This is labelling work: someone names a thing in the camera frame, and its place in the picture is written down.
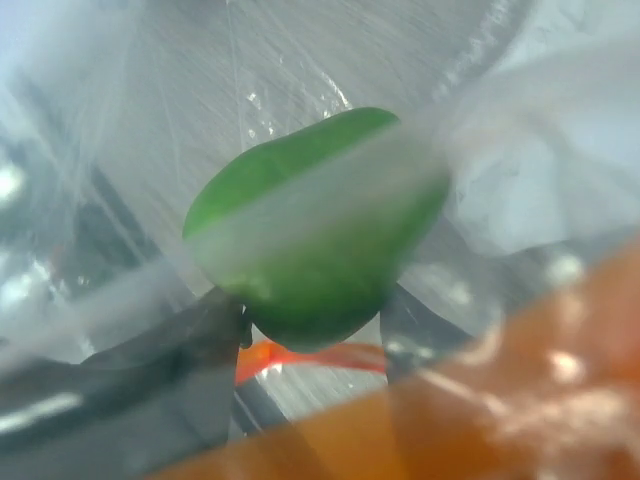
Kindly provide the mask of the clear orange zip top bag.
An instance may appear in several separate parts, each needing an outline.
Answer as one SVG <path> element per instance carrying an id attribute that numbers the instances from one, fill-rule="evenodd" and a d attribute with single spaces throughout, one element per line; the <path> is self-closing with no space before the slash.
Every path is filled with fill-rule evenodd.
<path id="1" fill-rule="evenodd" d="M 77 365 L 210 283 L 191 199 L 234 156 L 356 107 L 449 142 L 451 198 L 399 285 L 472 337 L 628 237 L 639 164 L 562 159 L 588 83 L 639 56 L 635 1 L 5 1 L 1 350 Z M 227 440 L 383 384 L 277 368 Z"/>

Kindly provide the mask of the green fake pepper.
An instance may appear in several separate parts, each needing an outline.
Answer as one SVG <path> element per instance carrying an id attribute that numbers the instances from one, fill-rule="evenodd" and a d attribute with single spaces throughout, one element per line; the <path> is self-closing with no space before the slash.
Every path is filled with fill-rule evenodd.
<path id="1" fill-rule="evenodd" d="M 450 184 L 441 146 L 361 107 L 236 157 L 195 197 L 182 237 L 266 337 L 318 351 L 384 307 Z"/>

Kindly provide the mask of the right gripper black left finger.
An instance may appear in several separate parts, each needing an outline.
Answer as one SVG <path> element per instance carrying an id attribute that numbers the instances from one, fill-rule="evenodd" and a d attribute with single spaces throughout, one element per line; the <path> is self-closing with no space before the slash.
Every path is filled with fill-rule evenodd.
<path id="1" fill-rule="evenodd" d="M 136 479 L 227 440 L 242 307 L 219 289 L 73 365 L 1 350 L 5 479 Z"/>

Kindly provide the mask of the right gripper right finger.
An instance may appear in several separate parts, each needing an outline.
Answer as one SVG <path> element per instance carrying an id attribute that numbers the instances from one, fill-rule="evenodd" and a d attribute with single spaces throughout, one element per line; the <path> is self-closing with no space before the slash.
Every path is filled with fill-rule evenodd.
<path id="1" fill-rule="evenodd" d="M 399 284 L 379 312 L 379 330 L 389 383 L 432 366 L 472 338 Z"/>

